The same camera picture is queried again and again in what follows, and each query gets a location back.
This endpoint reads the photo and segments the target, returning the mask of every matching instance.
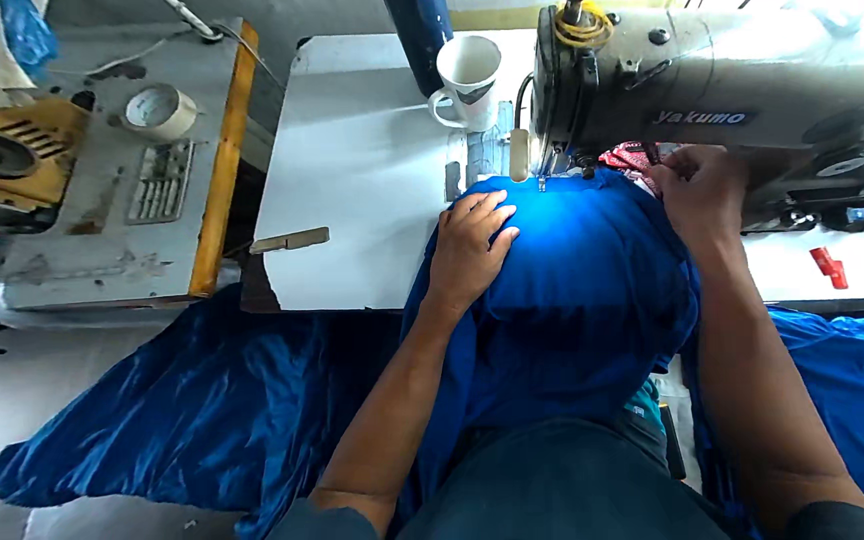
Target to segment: red clip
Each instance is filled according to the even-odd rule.
[[[832,287],[834,289],[848,289],[849,282],[846,280],[846,269],[842,265],[841,260],[833,260],[826,248],[815,248],[808,250],[815,264],[819,265],[819,270],[823,276],[832,278]]]

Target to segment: mug handle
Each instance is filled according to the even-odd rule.
[[[449,90],[448,88],[439,88],[436,90],[431,96],[429,96],[429,113],[432,114],[432,117],[436,119],[436,121],[442,126],[448,126],[449,128],[459,128],[466,129],[469,127],[469,123],[462,121],[456,122],[455,120],[447,120],[441,116],[439,116],[438,111],[436,110],[436,106],[445,98],[451,98],[452,103],[459,101],[459,96],[453,95],[455,92]]]

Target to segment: masking tape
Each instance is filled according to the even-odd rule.
[[[149,86],[126,104],[125,127],[153,141],[172,142],[195,124],[198,107],[169,84]]]

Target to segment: vent grille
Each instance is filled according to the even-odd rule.
[[[22,141],[40,160],[54,158],[69,149],[65,141],[56,140],[58,131],[37,126],[32,120],[21,120],[0,128],[0,133]]]
[[[142,153],[138,184],[126,215],[127,225],[176,221],[186,202],[186,185],[195,145],[188,139],[157,144]]]

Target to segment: forearm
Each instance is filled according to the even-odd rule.
[[[320,508],[352,507],[385,533],[432,414],[446,347],[460,316],[434,300],[422,302],[412,329],[312,492]]]
[[[746,488],[757,492],[760,518],[780,529],[812,501],[864,507],[762,303],[741,242],[705,246],[696,261],[702,402]]]

